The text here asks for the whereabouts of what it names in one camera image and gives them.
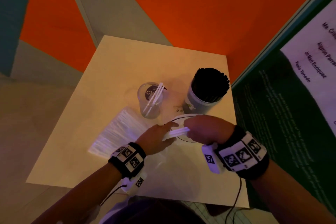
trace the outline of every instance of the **wristband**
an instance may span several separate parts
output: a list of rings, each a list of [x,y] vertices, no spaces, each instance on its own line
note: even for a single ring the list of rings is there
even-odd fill
[[[108,160],[122,174],[122,177],[135,177],[144,166],[146,153],[137,143],[129,143],[121,146]]]
[[[229,171],[247,180],[260,177],[270,162],[266,148],[237,125],[230,138],[218,145],[215,153]]]

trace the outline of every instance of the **white table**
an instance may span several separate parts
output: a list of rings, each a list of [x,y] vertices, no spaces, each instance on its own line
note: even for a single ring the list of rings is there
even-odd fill
[[[202,67],[229,75],[222,55],[104,36],[27,182],[76,186],[106,163],[87,150],[123,107],[139,109],[141,84],[164,82],[169,98],[158,122],[166,122],[176,116],[173,106],[182,104],[194,74]],[[231,90],[208,114],[236,123]],[[167,152],[166,163],[149,174],[139,195],[233,205],[238,176],[209,171],[201,144],[173,144]],[[244,180],[237,206],[249,206]]]

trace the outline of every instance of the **person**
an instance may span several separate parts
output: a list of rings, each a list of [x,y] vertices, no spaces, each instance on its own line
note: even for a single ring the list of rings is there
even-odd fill
[[[176,139],[162,141],[171,127],[154,125],[136,141],[145,155],[156,154],[170,146]],[[225,120],[208,115],[198,115],[187,119],[184,126],[190,131],[187,136],[196,142],[223,145],[236,129]],[[251,180],[260,198],[266,203],[279,223],[336,223],[336,218],[315,199],[305,188],[296,182],[272,160],[267,161],[262,174]],[[123,175],[112,163],[94,172],[57,201],[33,224],[41,223],[88,223],[88,214],[100,205]],[[117,211],[106,218],[104,224],[117,223],[203,223],[191,210],[174,201],[143,199]]]

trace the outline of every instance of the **clear plastic cup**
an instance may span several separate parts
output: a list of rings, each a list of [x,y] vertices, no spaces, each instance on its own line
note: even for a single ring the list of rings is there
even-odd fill
[[[157,99],[156,103],[153,101],[149,104],[149,100],[159,86],[156,82],[146,82],[138,89],[138,100],[140,106],[140,113],[147,119],[155,119],[160,115],[160,107],[163,101],[163,92]]]

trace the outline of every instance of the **green poster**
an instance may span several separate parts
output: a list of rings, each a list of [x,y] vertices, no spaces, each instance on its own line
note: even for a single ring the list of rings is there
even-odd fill
[[[336,0],[250,71],[233,100],[237,124],[335,215]],[[251,207],[264,209],[247,187]]]

